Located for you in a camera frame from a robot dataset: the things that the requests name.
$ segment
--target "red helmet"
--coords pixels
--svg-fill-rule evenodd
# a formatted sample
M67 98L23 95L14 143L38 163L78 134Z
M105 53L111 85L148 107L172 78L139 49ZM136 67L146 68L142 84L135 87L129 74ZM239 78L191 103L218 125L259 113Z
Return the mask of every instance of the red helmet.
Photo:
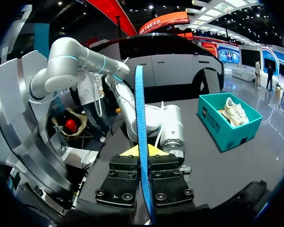
M76 122L72 119L67 120L67 122L65 123L65 127L71 130L72 132L77 131Z

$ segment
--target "white robotic arm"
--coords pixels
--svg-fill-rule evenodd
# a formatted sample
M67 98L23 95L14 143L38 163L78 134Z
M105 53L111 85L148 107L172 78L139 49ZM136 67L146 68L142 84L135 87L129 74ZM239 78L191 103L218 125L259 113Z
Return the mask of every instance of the white robotic arm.
M120 106L128 136L132 141L137 142L134 96L123 82L123 78L130 72L128 66L89 50L75 39L65 37L53 43L47 68L40 70L30 82L31 95L35 99L42 99L51 92L74 86L77 82L79 67L91 72L107 74L105 82L112 89ZM147 133L158 130L164 124L162 119L168 119L168 125L164 125L161 132L160 145L167 148L183 147L183 125L179 107L168 105L164 108L164 112L156 106L146 105L145 109ZM175 153L177 157L184 157L182 150L170 149L169 151Z

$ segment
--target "metal cylinder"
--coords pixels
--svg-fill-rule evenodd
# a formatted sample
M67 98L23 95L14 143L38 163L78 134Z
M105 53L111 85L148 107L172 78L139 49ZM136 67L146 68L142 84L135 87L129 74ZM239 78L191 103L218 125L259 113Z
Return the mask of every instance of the metal cylinder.
M181 147L184 144L181 110L176 105L164 108L164 129L161 135L161 147Z

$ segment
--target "jeans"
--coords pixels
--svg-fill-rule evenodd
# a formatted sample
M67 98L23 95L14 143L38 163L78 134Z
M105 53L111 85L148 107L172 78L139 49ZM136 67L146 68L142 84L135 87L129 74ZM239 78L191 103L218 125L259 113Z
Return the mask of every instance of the jeans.
M273 77L272 76L268 76L268 79L267 79L267 85L266 85L266 89L268 89L268 84L270 82L270 90L272 90L272 83L273 83Z
M110 130L110 125L106 115L105 104L102 99L100 99L100 102L102 109L102 117L98 116L94 102L88 103L83 106L85 115L87 116L87 119L89 120L91 126L93 126L93 131L95 131L93 135L96 139L100 139L101 137L106 136L106 134ZM96 101L96 105L99 109L98 111L100 112L99 101Z

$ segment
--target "sneaker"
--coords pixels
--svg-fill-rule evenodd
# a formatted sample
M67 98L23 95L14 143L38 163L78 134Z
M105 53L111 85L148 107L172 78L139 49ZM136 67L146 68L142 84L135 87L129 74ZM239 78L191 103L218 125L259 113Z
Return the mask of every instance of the sneaker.
M230 97L226 100L222 114L231 122L233 127L249 122L241 104L235 104Z
M105 137L102 136L102 137L100 138L100 141L101 141L101 143L104 143L104 142L105 142Z

